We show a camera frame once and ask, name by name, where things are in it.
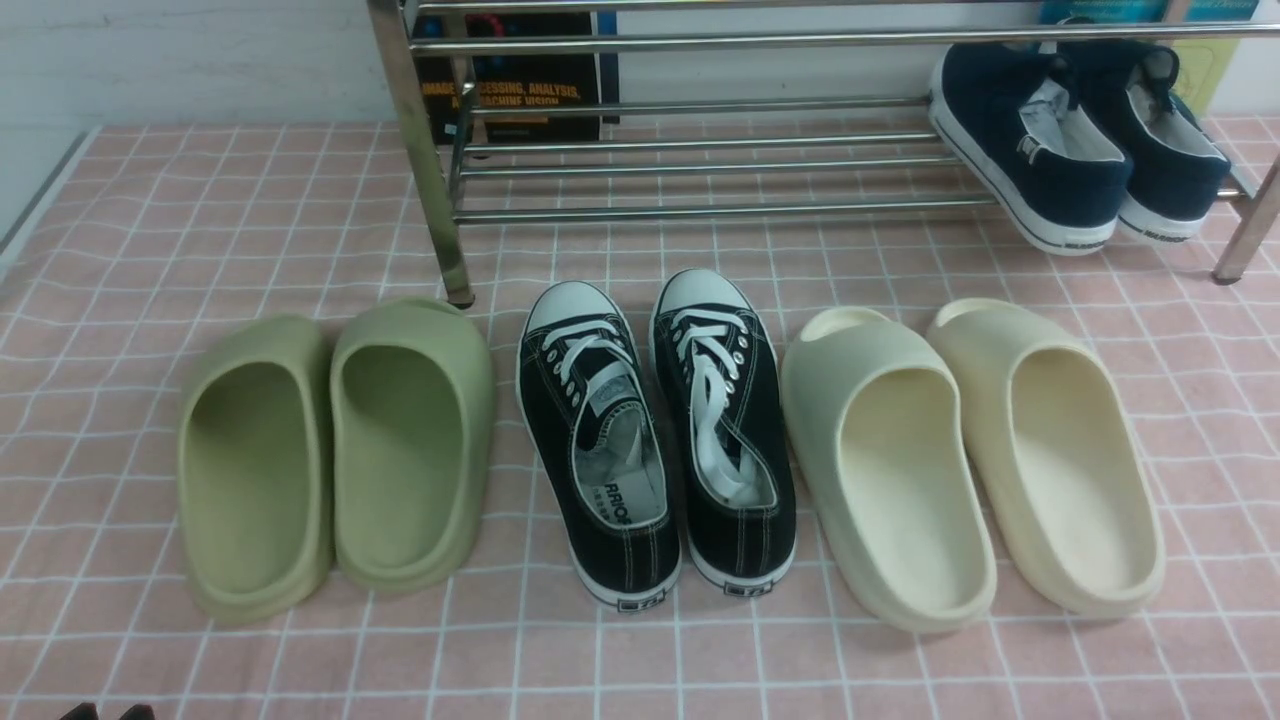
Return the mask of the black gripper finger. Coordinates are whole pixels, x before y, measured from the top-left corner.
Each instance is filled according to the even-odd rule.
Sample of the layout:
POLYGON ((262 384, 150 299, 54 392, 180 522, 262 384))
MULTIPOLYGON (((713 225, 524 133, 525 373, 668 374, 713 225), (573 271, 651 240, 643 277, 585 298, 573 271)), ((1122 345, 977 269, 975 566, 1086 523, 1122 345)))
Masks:
POLYGON ((119 720, 155 720, 156 715, 151 705, 132 705, 124 711, 119 720))

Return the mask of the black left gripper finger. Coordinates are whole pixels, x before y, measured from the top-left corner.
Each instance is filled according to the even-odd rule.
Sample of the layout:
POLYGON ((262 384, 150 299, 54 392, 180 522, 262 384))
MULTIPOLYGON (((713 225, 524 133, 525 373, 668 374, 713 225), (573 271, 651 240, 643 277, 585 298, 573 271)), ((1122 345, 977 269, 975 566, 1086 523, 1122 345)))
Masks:
POLYGON ((60 716, 60 720, 99 720, 96 703, 78 703, 60 716))

